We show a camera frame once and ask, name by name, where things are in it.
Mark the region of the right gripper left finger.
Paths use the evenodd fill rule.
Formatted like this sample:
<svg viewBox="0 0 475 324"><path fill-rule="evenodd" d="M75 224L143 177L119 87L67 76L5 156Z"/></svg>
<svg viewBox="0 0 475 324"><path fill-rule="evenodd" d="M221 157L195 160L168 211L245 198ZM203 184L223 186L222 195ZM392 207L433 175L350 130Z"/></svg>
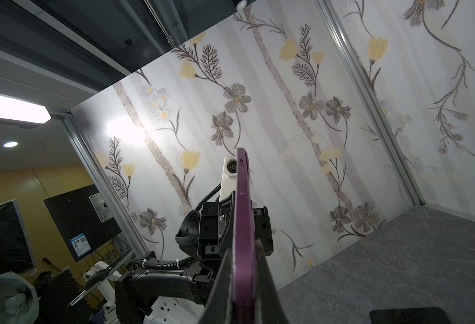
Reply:
<svg viewBox="0 0 475 324"><path fill-rule="evenodd" d="M211 290L199 324L231 323L232 317L232 249L225 256Z"/></svg>

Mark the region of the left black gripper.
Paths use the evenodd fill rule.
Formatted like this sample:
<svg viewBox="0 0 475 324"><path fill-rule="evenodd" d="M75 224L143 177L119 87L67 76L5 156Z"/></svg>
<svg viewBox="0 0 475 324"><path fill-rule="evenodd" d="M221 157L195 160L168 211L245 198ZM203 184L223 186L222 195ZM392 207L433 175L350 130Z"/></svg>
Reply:
<svg viewBox="0 0 475 324"><path fill-rule="evenodd" d="M225 251L233 244L233 217L235 194L223 201L210 201L207 196L198 204L196 211L200 215L197 255L202 261L222 259ZM271 222L266 207L252 208L255 238L263 244L265 254L273 253Z"/></svg>

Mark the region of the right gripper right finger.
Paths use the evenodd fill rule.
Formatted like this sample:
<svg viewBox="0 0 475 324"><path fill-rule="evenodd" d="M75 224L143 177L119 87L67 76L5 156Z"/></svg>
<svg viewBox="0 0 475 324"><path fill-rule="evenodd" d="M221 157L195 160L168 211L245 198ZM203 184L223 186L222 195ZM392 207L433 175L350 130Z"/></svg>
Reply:
<svg viewBox="0 0 475 324"><path fill-rule="evenodd" d="M256 251L256 299L255 320L256 323L288 324L289 321L283 311L281 302L275 289L275 284L266 260L263 244L260 240L255 241Z"/></svg>

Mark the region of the purple-edged black phone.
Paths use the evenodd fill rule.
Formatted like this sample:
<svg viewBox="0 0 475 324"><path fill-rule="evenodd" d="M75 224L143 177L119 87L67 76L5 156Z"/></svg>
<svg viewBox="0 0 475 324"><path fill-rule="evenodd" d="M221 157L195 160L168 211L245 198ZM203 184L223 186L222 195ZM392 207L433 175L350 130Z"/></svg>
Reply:
<svg viewBox="0 0 475 324"><path fill-rule="evenodd" d="M233 221L232 316L234 323L255 322L255 221L250 199L248 155L237 150Z"/></svg>

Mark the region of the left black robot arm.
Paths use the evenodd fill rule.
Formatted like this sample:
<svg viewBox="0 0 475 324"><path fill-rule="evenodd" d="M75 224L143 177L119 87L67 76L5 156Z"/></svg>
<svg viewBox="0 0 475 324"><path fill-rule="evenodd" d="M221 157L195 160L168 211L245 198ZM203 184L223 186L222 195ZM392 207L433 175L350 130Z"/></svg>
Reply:
<svg viewBox="0 0 475 324"><path fill-rule="evenodd" d="M176 236L185 259L162 261L153 252L134 259L115 284L119 320L142 323L169 297L204 306L202 323L285 323L266 260L273 251L267 210L249 198L240 182L228 198L206 197L189 212Z"/></svg>

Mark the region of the white photo umbrella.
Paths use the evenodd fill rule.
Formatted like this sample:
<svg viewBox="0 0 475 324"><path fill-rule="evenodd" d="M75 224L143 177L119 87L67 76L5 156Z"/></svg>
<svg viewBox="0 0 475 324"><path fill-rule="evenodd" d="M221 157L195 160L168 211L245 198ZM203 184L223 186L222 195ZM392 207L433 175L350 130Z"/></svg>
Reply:
<svg viewBox="0 0 475 324"><path fill-rule="evenodd" d="M39 310L33 285L13 272L0 274L0 323L35 323Z"/></svg>

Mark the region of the black monitor screen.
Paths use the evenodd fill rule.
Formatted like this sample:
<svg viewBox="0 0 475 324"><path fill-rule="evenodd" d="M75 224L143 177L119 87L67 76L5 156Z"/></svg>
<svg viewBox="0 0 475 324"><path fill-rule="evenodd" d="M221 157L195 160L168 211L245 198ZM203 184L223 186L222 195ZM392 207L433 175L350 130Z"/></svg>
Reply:
<svg viewBox="0 0 475 324"><path fill-rule="evenodd" d="M36 268L23 217L15 199L0 204L0 274Z"/></svg>

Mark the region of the round ceiling spotlight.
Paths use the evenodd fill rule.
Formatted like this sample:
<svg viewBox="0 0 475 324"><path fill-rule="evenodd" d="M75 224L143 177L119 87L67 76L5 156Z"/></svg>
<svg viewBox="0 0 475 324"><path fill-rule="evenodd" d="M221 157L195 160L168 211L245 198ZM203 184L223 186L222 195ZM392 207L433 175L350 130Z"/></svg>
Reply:
<svg viewBox="0 0 475 324"><path fill-rule="evenodd" d="M13 148L13 147L16 147L18 144L19 144L18 142L12 141L12 142L7 142L7 143L3 144L3 147Z"/></svg>

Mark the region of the ceiling light panel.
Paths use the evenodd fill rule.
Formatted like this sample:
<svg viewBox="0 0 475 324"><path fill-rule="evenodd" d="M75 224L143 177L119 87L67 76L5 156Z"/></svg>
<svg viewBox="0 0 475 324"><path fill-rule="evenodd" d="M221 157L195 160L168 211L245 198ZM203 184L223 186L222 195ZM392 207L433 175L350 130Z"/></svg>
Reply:
<svg viewBox="0 0 475 324"><path fill-rule="evenodd" d="M50 120L45 106L0 95L0 124L35 128Z"/></svg>

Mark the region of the black wall panel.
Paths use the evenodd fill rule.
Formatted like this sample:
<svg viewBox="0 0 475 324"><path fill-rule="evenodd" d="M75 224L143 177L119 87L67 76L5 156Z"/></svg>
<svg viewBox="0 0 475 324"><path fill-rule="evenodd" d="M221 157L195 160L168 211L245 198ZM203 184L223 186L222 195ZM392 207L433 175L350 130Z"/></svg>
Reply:
<svg viewBox="0 0 475 324"><path fill-rule="evenodd" d="M121 233L94 185L47 198L44 204L76 262Z"/></svg>

